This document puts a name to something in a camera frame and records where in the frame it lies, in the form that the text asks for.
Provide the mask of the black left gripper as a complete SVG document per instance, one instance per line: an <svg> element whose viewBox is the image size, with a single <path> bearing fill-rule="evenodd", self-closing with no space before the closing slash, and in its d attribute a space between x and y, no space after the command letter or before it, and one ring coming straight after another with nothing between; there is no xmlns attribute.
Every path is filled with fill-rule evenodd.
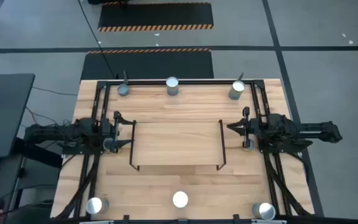
<svg viewBox="0 0 358 224"><path fill-rule="evenodd" d="M128 121L122 117L121 113L118 113L118 123L123 125L135 125L137 121ZM122 146L134 142L131 139L117 140L118 123L116 112L114 112L113 119L103 118L101 122L103 148L111 153L118 153Z"/></svg>

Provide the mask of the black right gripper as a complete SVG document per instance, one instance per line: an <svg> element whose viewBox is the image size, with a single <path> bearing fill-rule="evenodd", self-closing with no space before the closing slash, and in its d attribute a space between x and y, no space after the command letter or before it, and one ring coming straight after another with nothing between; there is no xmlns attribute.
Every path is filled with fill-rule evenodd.
<svg viewBox="0 0 358 224"><path fill-rule="evenodd" d="M246 106L243 111L244 119L238 122L228 124L228 128L232 128L240 136L244 136L244 147L251 147L251 140L249 134L260 134L260 119L252 118L249 119L250 108Z"/></svg>

